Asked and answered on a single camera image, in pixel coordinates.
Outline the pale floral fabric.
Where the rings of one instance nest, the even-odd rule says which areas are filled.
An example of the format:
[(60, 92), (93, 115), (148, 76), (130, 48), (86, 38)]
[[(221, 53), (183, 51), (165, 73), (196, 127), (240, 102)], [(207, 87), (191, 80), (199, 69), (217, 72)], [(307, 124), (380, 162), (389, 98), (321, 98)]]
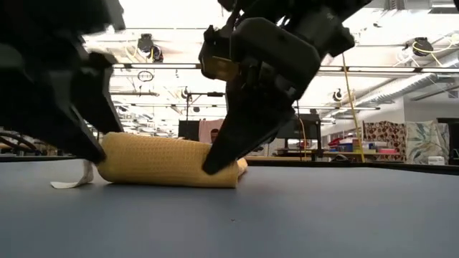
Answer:
[(436, 120), (406, 122), (406, 163), (429, 165), (428, 156), (443, 156), (449, 160), (448, 125)]

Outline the large black monitor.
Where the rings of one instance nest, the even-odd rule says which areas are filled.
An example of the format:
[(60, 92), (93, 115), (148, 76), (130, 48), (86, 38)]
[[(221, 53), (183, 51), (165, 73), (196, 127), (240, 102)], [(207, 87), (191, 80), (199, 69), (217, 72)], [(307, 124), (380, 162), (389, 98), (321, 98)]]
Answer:
[(318, 115), (300, 114), (294, 115), (279, 131), (276, 138), (294, 139), (306, 138), (318, 140), (321, 137), (321, 121)]

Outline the white handwritten paper label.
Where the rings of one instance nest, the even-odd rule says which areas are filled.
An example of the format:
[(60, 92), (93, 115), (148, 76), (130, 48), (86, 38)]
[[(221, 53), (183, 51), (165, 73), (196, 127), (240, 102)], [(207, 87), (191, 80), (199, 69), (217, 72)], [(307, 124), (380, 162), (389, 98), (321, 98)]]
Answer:
[(77, 188), (79, 186), (91, 183), (94, 179), (93, 164), (90, 161), (83, 161), (83, 175), (77, 182), (58, 182), (51, 181), (50, 185), (54, 189)]

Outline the black cabinet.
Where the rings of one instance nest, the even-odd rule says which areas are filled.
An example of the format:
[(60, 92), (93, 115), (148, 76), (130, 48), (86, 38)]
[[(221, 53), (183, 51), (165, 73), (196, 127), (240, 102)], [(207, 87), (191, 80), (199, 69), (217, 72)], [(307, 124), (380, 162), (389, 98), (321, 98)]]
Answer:
[(439, 123), (448, 125), (449, 165), (459, 166), (459, 118), (438, 118)]

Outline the brown circle patterned fabric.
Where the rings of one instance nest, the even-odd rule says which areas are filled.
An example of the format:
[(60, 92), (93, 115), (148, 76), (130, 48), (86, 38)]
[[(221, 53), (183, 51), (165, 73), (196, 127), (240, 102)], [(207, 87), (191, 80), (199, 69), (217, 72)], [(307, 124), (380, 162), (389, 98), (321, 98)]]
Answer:
[(404, 123), (363, 122), (363, 128), (366, 142), (385, 142), (386, 148), (395, 149), (396, 155), (376, 156), (375, 161), (402, 163), (406, 161), (406, 127)]

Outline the wooden table board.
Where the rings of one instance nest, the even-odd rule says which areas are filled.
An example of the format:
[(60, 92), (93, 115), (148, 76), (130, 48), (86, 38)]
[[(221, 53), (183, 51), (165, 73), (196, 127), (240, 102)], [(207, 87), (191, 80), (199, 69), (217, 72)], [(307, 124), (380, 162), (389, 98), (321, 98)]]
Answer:
[(247, 161), (312, 161), (311, 157), (246, 156)]

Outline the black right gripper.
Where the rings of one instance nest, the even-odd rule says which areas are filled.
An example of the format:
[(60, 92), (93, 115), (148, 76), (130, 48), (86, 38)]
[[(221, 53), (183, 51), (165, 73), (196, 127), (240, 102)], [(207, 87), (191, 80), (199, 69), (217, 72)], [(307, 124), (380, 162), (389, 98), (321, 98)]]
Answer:
[(227, 83), (227, 115), (202, 169), (213, 175), (272, 140), (293, 117), (322, 60), (314, 16), (279, 26), (263, 17), (241, 21), (230, 37), (239, 65)]

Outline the pink curtain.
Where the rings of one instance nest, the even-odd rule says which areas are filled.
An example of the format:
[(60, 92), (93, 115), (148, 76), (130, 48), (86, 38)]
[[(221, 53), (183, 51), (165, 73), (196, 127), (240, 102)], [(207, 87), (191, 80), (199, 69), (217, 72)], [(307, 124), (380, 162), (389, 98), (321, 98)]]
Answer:
[(202, 143), (211, 143), (210, 131), (211, 129), (220, 130), (224, 120), (200, 120), (199, 121), (199, 141)]

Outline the black stand frame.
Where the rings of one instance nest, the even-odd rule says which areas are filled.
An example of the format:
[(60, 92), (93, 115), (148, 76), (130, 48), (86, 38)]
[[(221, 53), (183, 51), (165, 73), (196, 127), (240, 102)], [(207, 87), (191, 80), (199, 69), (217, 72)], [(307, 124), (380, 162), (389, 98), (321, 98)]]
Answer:
[(190, 107), (190, 98), (194, 95), (202, 96), (206, 95), (207, 97), (224, 97), (223, 92), (188, 92), (186, 94), (186, 121), (189, 121), (189, 107)]

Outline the dark hoop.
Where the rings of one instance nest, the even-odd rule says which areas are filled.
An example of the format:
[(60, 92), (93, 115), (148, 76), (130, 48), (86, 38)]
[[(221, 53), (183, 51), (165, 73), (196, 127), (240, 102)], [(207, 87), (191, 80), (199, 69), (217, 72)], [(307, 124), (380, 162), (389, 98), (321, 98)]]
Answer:
[(37, 147), (25, 140), (23, 137), (6, 132), (0, 132), (0, 143), (6, 145), (8, 148), (12, 148), (17, 151), (23, 151), (28, 153), (40, 154), (41, 152)]

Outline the yellow waffle towel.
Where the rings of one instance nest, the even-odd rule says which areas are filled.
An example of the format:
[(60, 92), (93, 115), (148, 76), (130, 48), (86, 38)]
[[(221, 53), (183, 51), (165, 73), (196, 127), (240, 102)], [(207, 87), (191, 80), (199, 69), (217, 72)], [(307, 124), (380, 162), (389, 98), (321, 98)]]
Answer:
[(109, 133), (101, 146), (106, 158), (98, 172), (111, 183), (235, 188), (248, 167), (241, 158), (209, 175), (202, 165), (210, 144), (192, 140)]

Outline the small black monitor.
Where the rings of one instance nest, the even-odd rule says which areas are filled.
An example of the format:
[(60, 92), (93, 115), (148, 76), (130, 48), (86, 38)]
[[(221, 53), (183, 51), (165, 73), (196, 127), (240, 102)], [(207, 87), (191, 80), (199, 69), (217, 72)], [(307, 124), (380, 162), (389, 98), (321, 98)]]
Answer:
[(180, 120), (178, 136), (187, 140), (199, 141), (199, 121)]

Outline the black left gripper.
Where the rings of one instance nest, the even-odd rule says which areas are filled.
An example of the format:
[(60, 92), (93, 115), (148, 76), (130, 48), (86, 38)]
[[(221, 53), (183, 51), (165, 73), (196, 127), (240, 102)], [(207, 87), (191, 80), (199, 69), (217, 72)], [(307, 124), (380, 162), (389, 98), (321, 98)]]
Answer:
[(83, 37), (124, 30), (123, 12), (120, 0), (0, 0), (0, 126), (103, 161), (82, 118), (123, 132), (109, 90), (118, 61), (85, 50)]

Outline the silver air duct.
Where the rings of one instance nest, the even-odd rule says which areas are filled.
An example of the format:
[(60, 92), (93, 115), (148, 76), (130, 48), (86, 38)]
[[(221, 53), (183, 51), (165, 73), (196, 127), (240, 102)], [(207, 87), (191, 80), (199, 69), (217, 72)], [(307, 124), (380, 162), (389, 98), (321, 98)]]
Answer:
[(433, 85), (435, 82), (439, 81), (440, 78), (438, 72), (413, 75), (411, 77), (395, 80), (378, 87), (370, 93), (360, 97), (354, 103), (356, 105), (368, 105), (373, 102), (392, 100), (415, 90)]

